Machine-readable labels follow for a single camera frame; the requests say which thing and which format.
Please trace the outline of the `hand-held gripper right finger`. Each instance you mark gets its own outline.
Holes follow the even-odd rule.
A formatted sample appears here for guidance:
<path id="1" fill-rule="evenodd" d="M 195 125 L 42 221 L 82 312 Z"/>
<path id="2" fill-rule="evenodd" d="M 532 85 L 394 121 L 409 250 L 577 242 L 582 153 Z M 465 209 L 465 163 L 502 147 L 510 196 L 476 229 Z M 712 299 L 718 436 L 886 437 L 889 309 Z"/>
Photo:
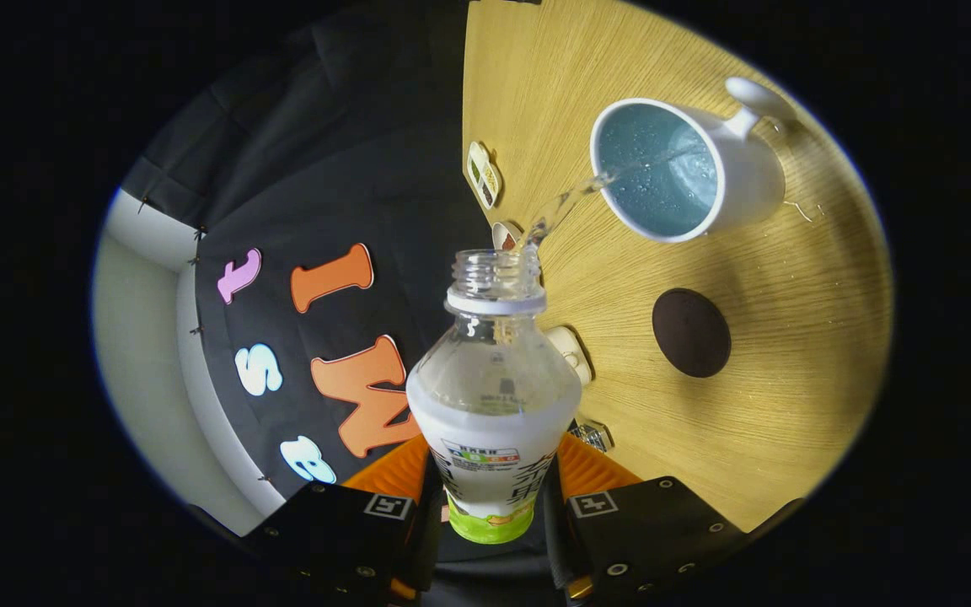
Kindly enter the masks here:
<path id="1" fill-rule="evenodd" d="M 570 434 L 540 502 L 552 577 L 569 606 L 667 606 L 748 542 L 677 477 L 642 480 Z"/>

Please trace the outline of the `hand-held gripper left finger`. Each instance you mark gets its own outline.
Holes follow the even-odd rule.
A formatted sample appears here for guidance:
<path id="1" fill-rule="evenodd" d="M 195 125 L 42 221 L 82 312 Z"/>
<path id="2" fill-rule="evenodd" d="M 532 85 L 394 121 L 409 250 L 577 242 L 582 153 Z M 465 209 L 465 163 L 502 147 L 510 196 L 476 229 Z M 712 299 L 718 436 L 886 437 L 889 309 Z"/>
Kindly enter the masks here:
<path id="1" fill-rule="evenodd" d="M 444 492 L 424 437 L 347 485 L 311 481 L 240 545 L 308 606 L 417 606 L 431 587 Z"/>

